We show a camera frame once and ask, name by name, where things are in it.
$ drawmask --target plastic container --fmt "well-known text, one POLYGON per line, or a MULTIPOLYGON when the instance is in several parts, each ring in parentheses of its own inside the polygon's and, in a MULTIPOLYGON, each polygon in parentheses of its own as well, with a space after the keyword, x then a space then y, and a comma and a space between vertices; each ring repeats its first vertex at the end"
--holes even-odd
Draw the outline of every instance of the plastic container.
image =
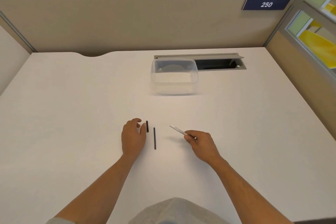
POLYGON ((198 71, 193 59, 155 59, 150 75, 153 90, 159 94, 193 94, 198 71))

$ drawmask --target person's right arm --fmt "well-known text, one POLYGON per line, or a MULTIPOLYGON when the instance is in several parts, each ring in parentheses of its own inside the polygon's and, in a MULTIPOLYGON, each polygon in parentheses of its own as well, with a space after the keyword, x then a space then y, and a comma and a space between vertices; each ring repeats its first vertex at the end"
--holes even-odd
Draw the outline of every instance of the person's right arm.
POLYGON ((221 157, 209 133, 195 130, 186 133, 197 139, 184 136, 195 155, 219 176, 242 224, 292 224, 221 157))

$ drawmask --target white tabletop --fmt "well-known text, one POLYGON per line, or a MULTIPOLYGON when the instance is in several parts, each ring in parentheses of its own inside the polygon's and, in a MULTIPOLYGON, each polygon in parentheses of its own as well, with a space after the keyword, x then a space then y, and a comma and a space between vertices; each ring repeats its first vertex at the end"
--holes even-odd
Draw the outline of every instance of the white tabletop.
POLYGON ((240 223, 214 171, 169 124, 211 133, 292 221, 336 216, 336 142, 265 48, 232 48, 32 54, 0 96, 2 222, 54 216, 121 156, 122 127, 135 117, 150 130, 109 223, 171 197, 240 223), (200 71, 194 96, 151 93, 154 55, 230 52, 245 57, 246 70, 200 71))

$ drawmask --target blue sign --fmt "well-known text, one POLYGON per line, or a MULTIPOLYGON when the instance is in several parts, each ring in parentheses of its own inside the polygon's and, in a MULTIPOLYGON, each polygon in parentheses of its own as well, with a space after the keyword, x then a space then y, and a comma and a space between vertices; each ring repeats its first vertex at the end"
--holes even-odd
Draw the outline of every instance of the blue sign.
POLYGON ((283 10, 290 0, 246 0, 243 10, 283 10))

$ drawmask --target hand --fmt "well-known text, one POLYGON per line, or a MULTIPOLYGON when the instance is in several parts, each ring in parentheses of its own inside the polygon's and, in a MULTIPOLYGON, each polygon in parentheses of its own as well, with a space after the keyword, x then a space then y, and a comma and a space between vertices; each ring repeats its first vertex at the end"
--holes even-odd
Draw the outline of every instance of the hand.
POLYGON ((196 157, 200 160, 211 166, 217 160, 222 159, 209 133, 196 130, 187 130, 186 133, 188 135, 185 135, 184 139, 191 145, 196 157))
POLYGON ((146 142, 146 123, 142 124, 140 128, 138 122, 141 122, 141 119, 129 120, 121 133, 123 155, 133 161, 137 160, 146 142))

